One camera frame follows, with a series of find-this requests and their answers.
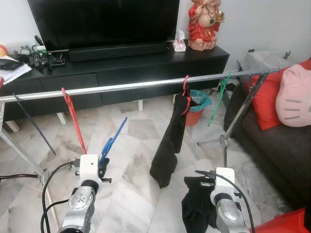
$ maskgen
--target red statue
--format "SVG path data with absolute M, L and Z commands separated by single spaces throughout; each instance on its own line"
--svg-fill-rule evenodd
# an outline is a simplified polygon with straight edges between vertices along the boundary
M 189 10 L 188 46 L 194 50 L 211 50 L 216 46 L 215 31 L 225 15 L 219 11 L 221 0 L 191 0 L 194 5 Z

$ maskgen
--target television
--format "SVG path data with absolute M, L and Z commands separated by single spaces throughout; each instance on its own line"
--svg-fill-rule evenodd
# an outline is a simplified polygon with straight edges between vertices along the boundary
M 48 51 L 174 40 L 179 0 L 28 0 Z

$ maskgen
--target gray sofa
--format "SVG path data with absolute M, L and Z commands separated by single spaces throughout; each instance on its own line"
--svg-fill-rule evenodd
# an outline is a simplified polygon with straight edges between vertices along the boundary
M 238 85 L 225 114 L 227 130 L 246 97 Z M 292 128 L 283 124 L 266 131 L 259 127 L 252 105 L 233 132 L 254 161 L 293 207 L 305 207 L 311 198 L 311 126 Z

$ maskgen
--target pink pillow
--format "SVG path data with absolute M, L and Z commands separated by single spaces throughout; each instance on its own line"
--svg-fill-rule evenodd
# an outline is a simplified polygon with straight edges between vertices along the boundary
M 276 98 L 279 120 L 287 126 L 311 125 L 311 71 L 293 65 L 284 71 Z

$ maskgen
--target metal stand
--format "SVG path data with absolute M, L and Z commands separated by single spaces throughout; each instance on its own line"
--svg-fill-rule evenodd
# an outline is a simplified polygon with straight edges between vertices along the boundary
M 279 72 L 279 69 L 271 69 L 271 70 L 255 70 L 255 71 L 243 71 L 243 72 L 234 72 L 231 74 L 231 77 L 238 77 L 238 76 L 252 76 L 252 75 L 260 75 L 255 87 L 251 87 L 251 92 L 246 98 L 244 104 L 242 105 L 241 109 L 239 110 L 238 114 L 232 121 L 229 129 L 227 130 L 225 135 L 221 135 L 220 140 L 223 147 L 223 161 L 224 167 L 226 167 L 227 161 L 227 139 L 231 135 L 232 131 L 235 128 L 236 122 L 242 117 L 243 113 L 249 106 L 250 102 L 254 98 L 255 94 L 259 90 L 260 86 L 264 82 L 266 76 L 270 73 Z M 221 80 L 227 77 L 227 74 L 215 74 L 215 75 L 206 75 L 206 76 L 199 76 L 199 77 L 190 77 L 187 80 L 187 83 L 197 83 L 197 82 L 204 82 L 210 80 Z M 130 84 L 122 84 L 122 85 L 113 85 L 113 86 L 100 86 L 100 87 L 91 87 L 91 88 L 83 88 L 83 89 L 74 89 L 74 90 L 67 90 L 66 93 L 68 95 L 85 95 L 85 94 L 93 94 L 93 93 L 102 93 L 102 92 L 111 92 L 111 91 L 120 91 L 120 90 L 130 90 L 130 89 L 138 89 L 138 88 L 145 88 L 145 87 L 156 87 L 156 86 L 163 86 L 163 85 L 171 85 L 171 84 L 182 84 L 184 82 L 184 78 L 180 79 L 170 79 L 170 80 L 161 80 L 161 81 L 153 81 L 153 82 L 144 82 L 144 83 L 130 83 Z M 18 95 L 17 97 L 22 100 L 38 100 L 38 99 L 46 99 L 46 98 L 55 98 L 55 97 L 62 97 L 62 91 L 51 91 L 51 92 L 42 92 L 42 93 L 34 93 L 34 94 L 25 94 L 25 95 Z M 4 107 L 6 102 L 15 102 L 16 98 L 14 96 L 6 96 L 0 98 L 0 137 L 6 141 L 12 149 L 16 151 L 16 153 L 24 159 L 28 164 L 30 164 L 34 169 L 35 172 L 41 176 L 41 180 L 44 183 L 46 180 L 45 173 L 38 164 L 28 155 L 28 153 L 8 134 L 8 132 L 2 127 L 3 125 L 3 116 L 4 116 Z M 50 197 L 49 191 L 47 190 L 47 199 L 52 203 L 52 199 Z M 57 229 L 59 229 L 59 222 L 57 218 L 56 211 L 52 208 L 52 216 L 55 221 L 55 225 Z

